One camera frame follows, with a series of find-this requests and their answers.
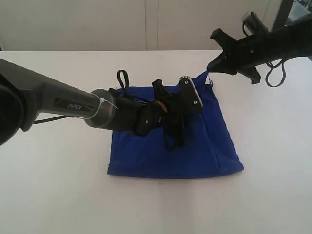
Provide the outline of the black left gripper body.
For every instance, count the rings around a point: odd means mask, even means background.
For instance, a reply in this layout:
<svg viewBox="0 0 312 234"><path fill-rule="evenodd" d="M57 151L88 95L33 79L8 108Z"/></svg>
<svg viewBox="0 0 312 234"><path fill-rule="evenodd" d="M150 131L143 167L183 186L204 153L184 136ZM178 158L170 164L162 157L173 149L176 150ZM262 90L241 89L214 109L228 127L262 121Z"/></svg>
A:
<svg viewBox="0 0 312 234"><path fill-rule="evenodd" d="M156 95L154 101L139 108L133 132L138 136L145 136L152 129L163 127L165 134L180 136L184 128L184 118L189 112L190 108L181 94Z"/></svg>

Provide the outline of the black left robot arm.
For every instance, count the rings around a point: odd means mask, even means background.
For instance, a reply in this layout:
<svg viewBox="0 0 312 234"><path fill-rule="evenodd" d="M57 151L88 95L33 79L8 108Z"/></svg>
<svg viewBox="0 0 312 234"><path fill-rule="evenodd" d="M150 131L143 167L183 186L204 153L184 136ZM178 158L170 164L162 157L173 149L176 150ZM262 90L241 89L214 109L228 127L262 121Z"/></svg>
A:
<svg viewBox="0 0 312 234"><path fill-rule="evenodd" d="M0 141L6 143L18 130L38 124L40 113L56 119L79 117L93 128L126 131L138 136L164 127L183 144L182 129L191 112L181 93L170 93L161 80L153 82L152 101L121 91L96 89L90 93L6 60L0 62Z"/></svg>

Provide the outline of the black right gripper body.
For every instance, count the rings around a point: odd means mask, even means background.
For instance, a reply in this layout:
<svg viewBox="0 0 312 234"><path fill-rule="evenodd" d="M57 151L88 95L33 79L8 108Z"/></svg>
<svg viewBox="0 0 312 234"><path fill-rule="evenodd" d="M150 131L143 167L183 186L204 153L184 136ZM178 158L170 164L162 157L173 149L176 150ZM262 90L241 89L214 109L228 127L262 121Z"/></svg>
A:
<svg viewBox="0 0 312 234"><path fill-rule="evenodd" d="M312 23L297 22L266 34L251 35L234 43L227 52L229 73L278 59L312 54Z"/></svg>

